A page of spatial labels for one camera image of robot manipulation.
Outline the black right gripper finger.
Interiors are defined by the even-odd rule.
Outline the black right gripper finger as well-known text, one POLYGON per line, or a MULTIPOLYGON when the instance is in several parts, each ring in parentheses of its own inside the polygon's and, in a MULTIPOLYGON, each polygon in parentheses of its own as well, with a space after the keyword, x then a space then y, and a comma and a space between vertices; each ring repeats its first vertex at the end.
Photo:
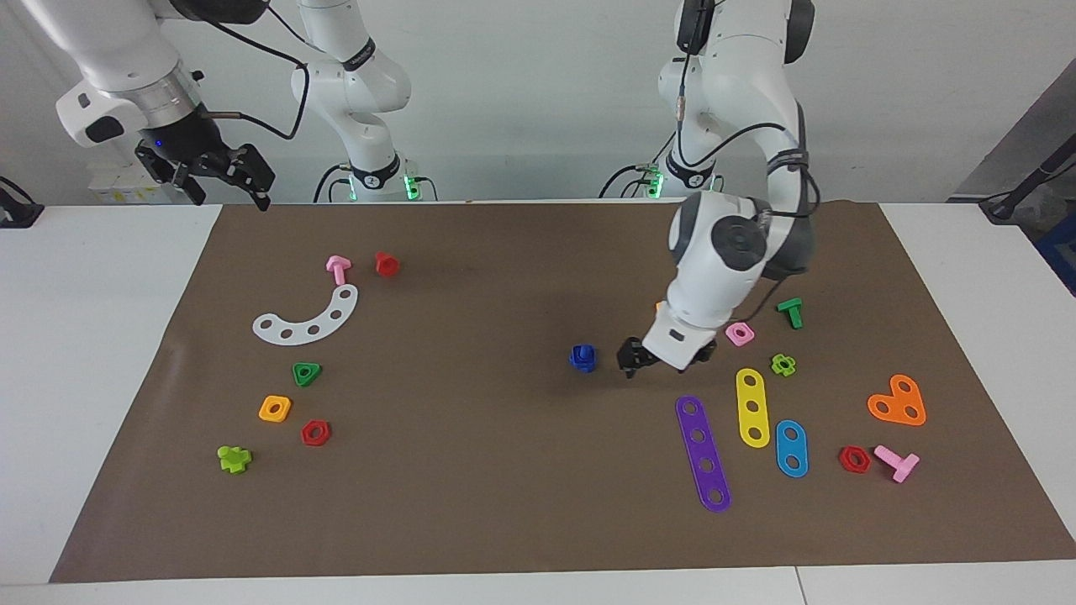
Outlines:
POLYGON ((259 211, 269 209, 272 205, 269 191, 277 175, 254 145, 242 145, 235 150, 235 179, 237 187, 247 192, 259 211))
POLYGON ((134 157, 141 161, 143 168, 155 182, 176 189, 192 205, 204 205, 206 191, 192 175, 192 168, 185 161, 166 160, 157 154, 153 146, 146 143, 138 143, 134 146, 134 157))

